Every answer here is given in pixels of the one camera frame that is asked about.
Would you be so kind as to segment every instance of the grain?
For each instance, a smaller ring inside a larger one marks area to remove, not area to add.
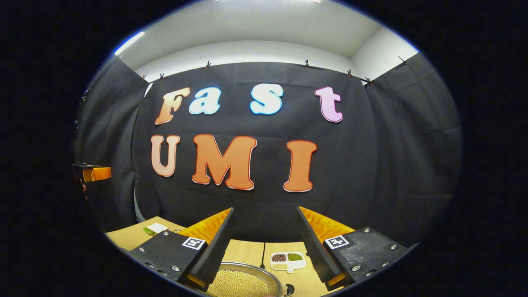
[[[302,260],[303,257],[301,257],[301,255],[298,255],[298,254],[288,254],[288,260],[290,261],[299,261],[299,260]]]
[[[271,257],[271,260],[273,262],[282,262],[282,261],[286,261],[286,255],[285,254],[277,254],[277,255],[273,255],[273,257]]]
[[[273,264],[272,267],[275,269],[288,269],[288,264]]]
[[[216,297],[262,297],[269,294],[268,284],[249,273],[219,270],[208,293]]]

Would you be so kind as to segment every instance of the bowl handle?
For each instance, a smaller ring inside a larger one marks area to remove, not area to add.
[[[282,295],[280,297],[287,297],[287,296],[290,296],[292,295],[294,292],[295,292],[295,287],[293,285],[290,285],[290,284],[283,284],[283,286],[286,286],[287,289],[286,289],[286,295]]]

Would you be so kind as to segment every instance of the white divided tray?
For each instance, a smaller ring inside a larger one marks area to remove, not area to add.
[[[299,255],[301,257],[301,260],[295,260],[290,261],[288,259],[288,254],[295,254]],[[274,261],[273,258],[275,255],[283,255],[283,256],[277,256],[276,258],[284,258],[285,261]],[[306,259],[304,258],[304,255],[299,252],[282,252],[282,253],[273,253],[269,257],[269,263],[271,268],[274,270],[286,270],[288,273],[293,273],[295,269],[301,269],[306,267]],[[276,265],[284,266],[284,268],[276,268]]]

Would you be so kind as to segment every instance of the ceiling light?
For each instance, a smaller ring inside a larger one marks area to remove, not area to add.
[[[116,52],[116,55],[120,55],[127,47],[131,46],[132,43],[136,42],[141,36],[145,35],[145,32],[139,32],[136,36],[130,38],[125,44],[123,44]]]

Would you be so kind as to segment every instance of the orange letter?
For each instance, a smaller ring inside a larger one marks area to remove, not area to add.
[[[229,171],[225,185],[231,189],[252,190],[254,183],[249,178],[251,152],[257,146],[257,140],[249,136],[237,136],[231,141],[224,156],[220,153],[213,135],[199,134],[194,137],[196,149],[196,173],[192,180],[199,184],[209,184],[207,168],[214,183],[220,185]]]
[[[310,162],[317,145],[310,141],[294,140],[288,142],[286,147],[291,152],[291,167],[290,178],[284,183],[284,189],[288,192],[311,190],[313,184],[309,181]]]
[[[162,110],[159,112],[159,116],[155,122],[156,125],[170,122],[172,119],[171,109],[176,112],[182,104],[182,96],[187,97],[190,93],[190,88],[183,88],[178,91],[165,94],[165,96],[163,96],[164,101]]]
[[[152,168],[157,174],[163,177],[170,177],[176,168],[176,145],[180,143],[180,137],[171,135],[167,137],[168,143],[168,160],[167,166],[163,166],[159,159],[160,151],[162,149],[163,136],[153,135],[150,138],[152,142]]]

